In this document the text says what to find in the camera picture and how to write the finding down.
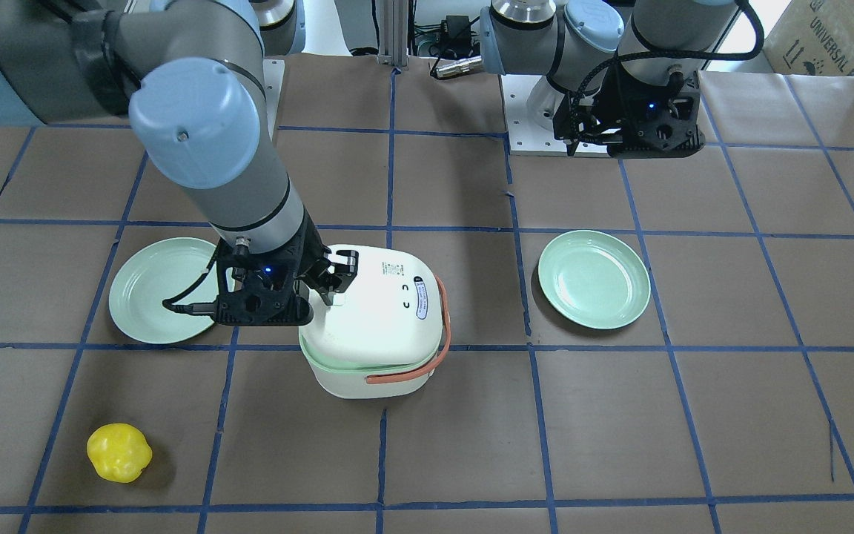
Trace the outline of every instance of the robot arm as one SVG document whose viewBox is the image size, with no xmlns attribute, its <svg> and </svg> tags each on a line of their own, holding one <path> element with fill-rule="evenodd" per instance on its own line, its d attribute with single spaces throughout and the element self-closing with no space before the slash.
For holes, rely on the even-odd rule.
<svg viewBox="0 0 854 534">
<path fill-rule="evenodd" d="M 282 10 L 258 16 L 247 0 L 153 0 L 144 13 L 97 0 L 0 0 L 0 125 L 129 115 L 156 166 L 220 235 L 211 263 L 239 283 L 217 277 L 216 301 L 165 305 L 228 325 L 302 325 L 312 318 L 308 288 L 330 304 L 358 257 L 329 258 L 268 135 L 262 62 L 301 48 L 292 27 L 302 11 L 263 4 Z M 291 38 L 263 38 L 278 33 Z"/>
<path fill-rule="evenodd" d="M 708 52 L 738 8 L 755 28 L 753 50 Z M 698 70 L 751 59 L 763 44 L 747 0 L 638 0 L 627 24 L 602 0 L 492 0 L 479 21 L 484 70 L 542 75 L 537 97 L 555 104 L 539 112 L 570 156 L 580 142 L 621 159 L 697 153 Z"/>
</svg>

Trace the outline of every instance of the orange handle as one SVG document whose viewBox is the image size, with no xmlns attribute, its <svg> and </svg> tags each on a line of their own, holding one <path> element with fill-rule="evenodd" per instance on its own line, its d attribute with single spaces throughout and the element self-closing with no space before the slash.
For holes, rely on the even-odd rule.
<svg viewBox="0 0 854 534">
<path fill-rule="evenodd" d="M 440 278 L 437 275 L 434 275 L 434 278 L 437 278 L 437 287 L 440 288 L 440 310 L 441 317 L 443 320 L 443 328 L 446 332 L 447 339 L 443 343 L 443 349 L 437 353 L 434 358 L 432 358 L 429 362 L 424 365 L 411 369 L 411 371 L 407 372 L 395 372 L 392 375 L 370 375 L 365 378 L 365 382 L 368 384 L 396 384 L 397 382 L 406 382 L 408 380 L 413 380 L 415 378 L 420 378 L 420 376 L 427 375 L 428 372 L 433 372 L 434 369 L 437 368 L 438 365 L 443 363 L 443 359 L 447 357 L 447 352 L 450 352 L 450 309 L 447 306 L 447 288 L 443 287 L 443 283 L 441 283 Z"/>
</svg>

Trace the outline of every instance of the cardboard box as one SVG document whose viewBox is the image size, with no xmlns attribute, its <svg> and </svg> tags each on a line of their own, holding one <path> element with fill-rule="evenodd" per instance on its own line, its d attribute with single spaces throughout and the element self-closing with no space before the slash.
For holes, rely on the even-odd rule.
<svg viewBox="0 0 854 534">
<path fill-rule="evenodd" d="M 854 0 L 792 0 L 763 50 L 782 74 L 854 76 Z"/>
</svg>

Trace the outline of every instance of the rice cooker lid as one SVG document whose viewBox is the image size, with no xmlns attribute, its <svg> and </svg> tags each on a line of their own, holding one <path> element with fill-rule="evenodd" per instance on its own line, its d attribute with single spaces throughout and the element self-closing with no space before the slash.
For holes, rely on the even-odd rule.
<svg viewBox="0 0 854 534">
<path fill-rule="evenodd" d="M 405 366 L 434 354 L 443 334 L 440 289 L 423 261 L 405 252 L 363 245 L 333 245 L 358 251 L 358 276 L 333 306 L 315 291 L 315 317 L 299 327 L 315 355 L 356 366 Z"/>
</svg>

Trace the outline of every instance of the label sticker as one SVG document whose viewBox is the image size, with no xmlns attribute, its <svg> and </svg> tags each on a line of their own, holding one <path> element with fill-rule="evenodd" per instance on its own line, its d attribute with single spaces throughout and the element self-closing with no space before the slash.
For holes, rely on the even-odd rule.
<svg viewBox="0 0 854 534">
<path fill-rule="evenodd" d="M 421 277 L 414 277 L 414 287 L 417 288 L 417 318 L 427 318 L 427 284 Z"/>
<path fill-rule="evenodd" d="M 382 261 L 380 263 L 380 270 L 382 273 L 389 274 L 389 276 L 403 277 L 404 276 L 404 264 L 403 263 L 387 263 L 386 261 Z"/>
</svg>

